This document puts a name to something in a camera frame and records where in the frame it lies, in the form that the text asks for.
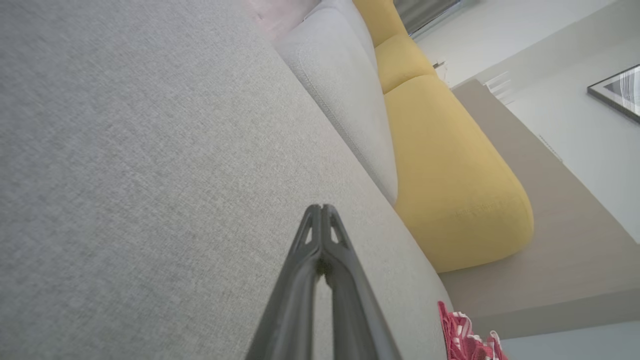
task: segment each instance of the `wooden floor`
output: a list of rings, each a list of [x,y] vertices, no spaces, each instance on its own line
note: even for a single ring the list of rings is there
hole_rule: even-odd
[[[243,3],[253,21],[275,42],[300,24],[320,0],[243,0]]]

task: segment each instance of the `gray fabric upholstery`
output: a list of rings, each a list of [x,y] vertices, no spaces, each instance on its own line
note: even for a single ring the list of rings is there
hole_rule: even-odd
[[[343,14],[309,15],[276,46],[391,204],[397,199],[394,147],[378,73]]]
[[[358,11],[358,8],[353,4],[351,0],[322,0],[315,8],[313,8],[309,14],[305,17],[310,17],[316,11],[333,8],[336,9],[353,30],[354,35],[358,38],[358,42],[362,45],[367,54],[367,58],[373,65],[373,69],[378,72],[378,61],[376,60],[376,49],[373,47],[373,41],[371,40],[371,34],[367,28],[367,24],[364,22],[362,15]]]
[[[0,359],[241,359],[313,202],[404,358],[445,358],[438,276],[236,6],[0,5]]]

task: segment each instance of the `picture frame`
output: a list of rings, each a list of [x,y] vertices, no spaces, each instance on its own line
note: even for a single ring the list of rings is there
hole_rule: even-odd
[[[587,94],[640,124],[640,64],[588,86]]]

